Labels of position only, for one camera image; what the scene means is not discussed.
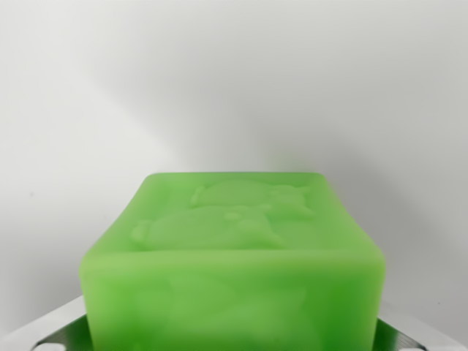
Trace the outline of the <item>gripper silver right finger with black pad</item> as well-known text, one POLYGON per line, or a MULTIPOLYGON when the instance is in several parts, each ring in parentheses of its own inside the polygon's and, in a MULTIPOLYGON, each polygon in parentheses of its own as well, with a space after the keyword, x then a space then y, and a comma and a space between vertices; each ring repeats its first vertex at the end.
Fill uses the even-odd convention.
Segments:
POLYGON ((467 346, 382 302, 372 349, 458 351, 467 346))

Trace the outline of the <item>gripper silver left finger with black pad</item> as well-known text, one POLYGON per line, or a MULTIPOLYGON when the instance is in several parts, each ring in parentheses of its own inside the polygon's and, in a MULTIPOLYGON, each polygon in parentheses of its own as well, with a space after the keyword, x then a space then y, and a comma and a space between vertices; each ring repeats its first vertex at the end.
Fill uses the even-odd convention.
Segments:
POLYGON ((54 309, 1 340, 1 350, 93 350, 83 297, 54 309))

